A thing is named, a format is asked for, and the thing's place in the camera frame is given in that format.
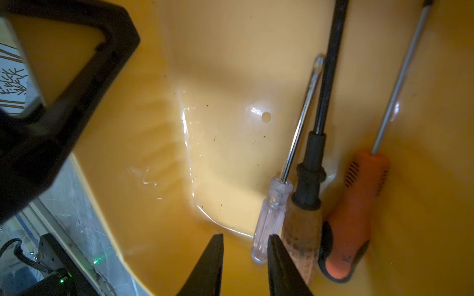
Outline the small clear handle screwdriver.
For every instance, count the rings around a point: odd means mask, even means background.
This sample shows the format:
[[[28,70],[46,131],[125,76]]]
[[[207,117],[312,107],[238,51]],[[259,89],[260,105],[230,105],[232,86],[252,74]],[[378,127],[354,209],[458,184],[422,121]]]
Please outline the small clear handle screwdriver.
[[[269,236],[278,234],[285,217],[286,203],[293,191],[293,184],[288,180],[290,169],[295,159],[297,147],[304,130],[309,109],[311,107],[318,83],[320,81],[325,65],[325,56],[318,55],[313,63],[310,80],[307,86],[306,95],[302,105],[301,114],[297,121],[295,133],[290,145],[288,156],[283,164],[280,176],[274,177],[270,182],[270,189],[267,197],[262,203],[256,230],[253,236],[251,248],[251,258],[256,264],[267,263],[267,248]]]

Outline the yellow plastic storage box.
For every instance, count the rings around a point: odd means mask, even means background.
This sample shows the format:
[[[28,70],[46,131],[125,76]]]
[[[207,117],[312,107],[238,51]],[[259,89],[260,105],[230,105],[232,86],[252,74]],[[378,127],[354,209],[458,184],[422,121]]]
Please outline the yellow plastic storage box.
[[[221,293],[269,294],[251,259],[333,1],[120,1],[141,42],[56,181],[20,215],[58,224],[116,294],[174,296],[224,236]],[[435,1],[389,120],[391,166],[352,279],[316,296],[474,293],[474,4]]]

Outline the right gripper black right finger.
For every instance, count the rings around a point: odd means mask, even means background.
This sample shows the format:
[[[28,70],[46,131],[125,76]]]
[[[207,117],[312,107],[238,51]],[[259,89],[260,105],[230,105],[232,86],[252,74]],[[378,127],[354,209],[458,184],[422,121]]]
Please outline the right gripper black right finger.
[[[271,296],[313,296],[278,235],[269,236],[267,252]]]

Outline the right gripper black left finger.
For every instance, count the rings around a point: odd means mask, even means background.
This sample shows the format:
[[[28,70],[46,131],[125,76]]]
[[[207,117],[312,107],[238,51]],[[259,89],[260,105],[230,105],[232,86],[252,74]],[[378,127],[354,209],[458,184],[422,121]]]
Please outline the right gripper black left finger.
[[[223,234],[213,235],[178,296],[219,296],[222,285]]]

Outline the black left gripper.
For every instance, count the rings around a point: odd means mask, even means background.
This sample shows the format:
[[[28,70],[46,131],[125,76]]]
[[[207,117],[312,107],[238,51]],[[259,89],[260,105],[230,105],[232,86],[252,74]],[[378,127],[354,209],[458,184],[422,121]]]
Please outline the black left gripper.
[[[33,103],[18,117],[1,113],[1,220],[6,221],[52,185],[140,37],[127,10],[105,1],[2,1],[1,15],[95,27],[106,37],[50,108]]]

